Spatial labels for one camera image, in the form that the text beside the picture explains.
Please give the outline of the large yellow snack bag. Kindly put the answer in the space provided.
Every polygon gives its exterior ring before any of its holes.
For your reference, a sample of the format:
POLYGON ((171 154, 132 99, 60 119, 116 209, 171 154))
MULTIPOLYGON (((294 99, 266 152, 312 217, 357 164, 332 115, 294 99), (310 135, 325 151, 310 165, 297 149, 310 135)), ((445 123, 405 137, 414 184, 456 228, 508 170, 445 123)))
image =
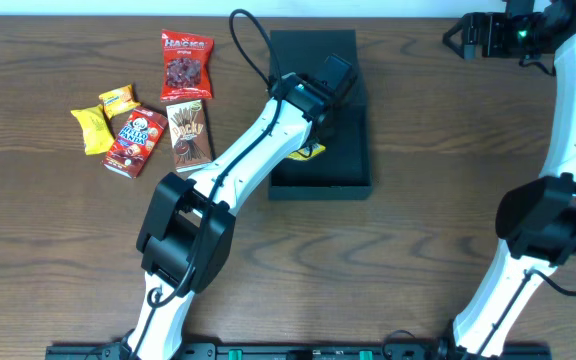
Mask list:
POLYGON ((291 152, 288 156, 288 160, 293 161, 309 161, 312 160, 314 157, 320 155, 321 153, 326 151, 326 147, 319 143, 309 144, 299 150, 291 152))

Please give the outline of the black storage box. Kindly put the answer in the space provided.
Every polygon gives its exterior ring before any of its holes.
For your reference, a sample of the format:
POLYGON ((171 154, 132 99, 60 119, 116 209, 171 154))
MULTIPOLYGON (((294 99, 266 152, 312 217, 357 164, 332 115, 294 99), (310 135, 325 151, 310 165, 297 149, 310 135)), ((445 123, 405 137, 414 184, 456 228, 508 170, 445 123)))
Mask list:
POLYGON ((372 191, 367 95, 353 30, 273 30, 281 70, 314 75, 330 55, 352 65, 356 81, 319 137, 325 150, 308 159, 286 159, 269 180, 271 200, 363 200, 372 191))

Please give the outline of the brown Pocky box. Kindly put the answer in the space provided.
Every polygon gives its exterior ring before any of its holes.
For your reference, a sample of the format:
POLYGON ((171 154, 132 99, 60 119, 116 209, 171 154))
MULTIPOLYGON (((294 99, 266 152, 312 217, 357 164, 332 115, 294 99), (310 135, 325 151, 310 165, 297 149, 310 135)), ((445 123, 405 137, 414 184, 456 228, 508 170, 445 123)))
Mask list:
POLYGON ((204 103, 193 100, 166 107, 175 171, 185 173, 214 160, 204 103))

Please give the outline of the red Hacks candy bag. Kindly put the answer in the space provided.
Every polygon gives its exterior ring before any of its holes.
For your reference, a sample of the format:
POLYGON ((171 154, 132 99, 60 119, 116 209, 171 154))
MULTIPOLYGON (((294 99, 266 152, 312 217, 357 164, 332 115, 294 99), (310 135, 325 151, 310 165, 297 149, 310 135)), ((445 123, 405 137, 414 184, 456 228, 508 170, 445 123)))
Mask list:
POLYGON ((164 76, 160 100, 211 99, 208 62, 214 40, 192 33, 161 31, 164 76))

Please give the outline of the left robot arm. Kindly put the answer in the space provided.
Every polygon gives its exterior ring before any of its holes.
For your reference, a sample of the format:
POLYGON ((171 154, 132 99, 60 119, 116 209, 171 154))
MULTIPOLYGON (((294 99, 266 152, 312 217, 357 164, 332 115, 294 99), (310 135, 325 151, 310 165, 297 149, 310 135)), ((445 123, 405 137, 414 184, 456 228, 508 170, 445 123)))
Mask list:
POLYGON ((353 75, 283 76, 251 127, 187 179, 156 186, 137 237, 146 292, 139 320, 120 346, 123 359, 170 359, 193 297, 223 268, 236 215, 260 182, 331 117, 353 75))

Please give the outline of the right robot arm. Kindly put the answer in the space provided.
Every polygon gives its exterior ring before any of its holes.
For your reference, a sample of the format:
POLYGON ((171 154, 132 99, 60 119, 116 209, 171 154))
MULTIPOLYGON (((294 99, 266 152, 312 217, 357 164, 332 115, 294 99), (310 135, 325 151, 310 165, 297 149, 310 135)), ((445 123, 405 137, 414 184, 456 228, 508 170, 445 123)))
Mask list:
POLYGON ((495 220, 496 253, 472 300, 448 326, 438 359, 528 359, 539 350, 510 347, 506 337, 541 284, 576 297, 552 274, 576 255, 576 0, 535 11, 509 1, 503 12, 465 14, 442 42, 464 60, 515 58, 556 80, 551 139, 536 180, 507 192, 495 220))

